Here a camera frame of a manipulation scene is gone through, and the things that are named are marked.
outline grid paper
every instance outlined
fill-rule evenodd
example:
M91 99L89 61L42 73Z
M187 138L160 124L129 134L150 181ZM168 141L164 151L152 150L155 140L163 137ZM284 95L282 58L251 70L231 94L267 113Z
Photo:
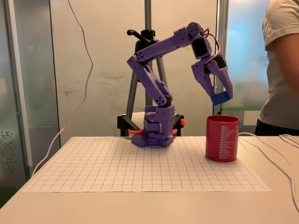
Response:
M240 160L207 159L205 141L138 147L127 137L74 137L23 192L271 191Z

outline table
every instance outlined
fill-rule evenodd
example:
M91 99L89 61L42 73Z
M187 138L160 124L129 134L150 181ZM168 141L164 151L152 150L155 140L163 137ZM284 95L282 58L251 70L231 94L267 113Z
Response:
M242 137L259 146L283 170L287 162L254 137ZM279 137L262 137L291 161L299 173L299 151ZM298 223L288 178L254 146L240 140L238 157L273 192L140 192L140 193L22 193L20 189L0 210L1 224L258 224Z

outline tripod leg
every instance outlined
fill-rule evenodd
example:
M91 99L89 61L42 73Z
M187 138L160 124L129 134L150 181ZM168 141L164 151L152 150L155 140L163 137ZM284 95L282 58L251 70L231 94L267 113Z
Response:
M153 62L150 62L149 65L151 68L153 68ZM149 97L146 91L145 91L145 105L153 106L153 100Z
M130 90L129 90L127 111L126 111L126 116L129 117L130 119L132 119L132 114L133 114L133 108L134 108L134 102L135 102L135 96L136 96L136 89L137 89L137 82L138 82L137 75L133 72L132 73Z
M159 72L160 80L163 81L165 83L166 87L168 88L166 73L165 73L165 68L164 68L164 63L163 63L163 58L159 57L156 60L157 60L157 66L158 66L158 72Z

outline wire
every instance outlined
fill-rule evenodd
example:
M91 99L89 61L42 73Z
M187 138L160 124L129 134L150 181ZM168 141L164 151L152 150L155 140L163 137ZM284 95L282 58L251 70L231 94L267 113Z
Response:
M296 148L299 148L299 142L298 142L298 140L297 140L296 138L294 138L293 136L291 136L291 135L289 135L289 134L283 134L283 135L279 135L279 137L280 137L280 139L281 139L282 141L284 141L284 142L290 144L291 146L294 146L294 147L296 147ZM297 145L294 145L294 144L292 144L292 143L290 143L290 142L284 140L283 137L285 137L285 138L288 139L288 140L291 140L291 141L295 142Z
M291 162L288 160L288 158L286 158L281 152L279 152L278 150L276 150L275 148L273 148L272 146L270 146L270 145L268 145L268 144L266 144L266 143L264 143L262 140L260 140L260 138L259 137L257 137L256 135L254 135L254 134L251 134L251 133L247 133L247 132L241 132L241 133L239 133L239 135L241 135L241 134L247 134L247 135L250 135L250 136L253 136L253 137L256 137L257 139L259 139L259 141L261 142L261 143L263 143L264 145L267 145L267 146L269 146L270 148L272 148L272 149L274 149L277 153L279 153L282 157L284 157L285 158L285 160L289 163L289 165L290 165L290 168L291 168L291 188L292 188L292 199L293 199L293 202L294 202L294 204L295 204L295 207L296 207L296 209L297 209L297 211L299 212L299 205L298 205L298 202L297 202L297 198L296 198L296 193L295 193L295 175L294 175L294 170L293 170L293 166L292 166L292 164L291 164Z
M208 36L212 36L212 37L214 38L214 40L215 40L216 45L217 45L217 49L218 49L218 50L216 51L216 53L215 53L209 60L207 60L207 61L205 62L205 64L209 64L209 63L210 63L212 60L214 60L214 59L217 57L217 55L220 53L220 51L221 51L221 46L220 46L220 44L218 43L218 40L216 39L216 37L215 37L213 34L210 33L210 28L209 28L209 27L203 32L202 36L205 37L205 38L207 38Z
M84 99L83 99L82 103L80 103L80 104L73 110L73 112L70 114L70 116L69 116L68 119L66 120L66 123L65 123L64 127L63 127L63 128L60 130L60 132L58 132L58 134L53 138L53 140L52 140L52 142L51 142L51 144L50 144L50 146L49 146L49 149L48 149L48 151L47 151L46 156L45 156L45 157L44 157L44 158L37 164L37 166L36 166L35 169L33 170L33 173L32 173L31 176L33 176L33 175L36 173L37 168L38 168L38 167L40 166L40 164L41 164L42 162L44 162L45 159L48 157L48 155L49 155L49 153L50 153L50 150L51 150L51 148L52 148L52 145L53 145L54 141L55 141L56 138L60 135L60 133L67 127L67 125L69 124L69 121L70 121L71 118L73 117L74 113L75 113L75 112L77 111L77 109L79 109L79 107L86 101L88 81L89 81L90 74L91 74L92 71L93 71L93 60L92 60L92 58L90 57L90 54L89 54L89 51L88 51L88 47L87 47L86 39L85 39L84 29L83 29L82 24L80 23L80 21L79 21L77 15L76 15L76 13L74 12L74 10L73 10L73 8L72 8L72 6L71 6L70 0L67 0L67 1L68 1L69 5L70 5L71 11L72 11L74 17L76 18L76 20L77 20L79 26L81 27L82 35L83 35L83 40L84 40L84 46L85 46L86 52L87 52L87 54L88 54L89 60L90 60L90 62L91 62L91 67L90 67L90 70L89 70L89 73L88 73L88 76L87 76L87 80L86 80L86 84L85 84L85 94L84 94Z

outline red cup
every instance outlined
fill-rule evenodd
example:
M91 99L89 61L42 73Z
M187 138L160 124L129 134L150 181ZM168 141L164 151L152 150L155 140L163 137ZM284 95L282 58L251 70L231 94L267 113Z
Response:
M237 159L240 120L228 115L213 115L206 122L206 157L217 162Z

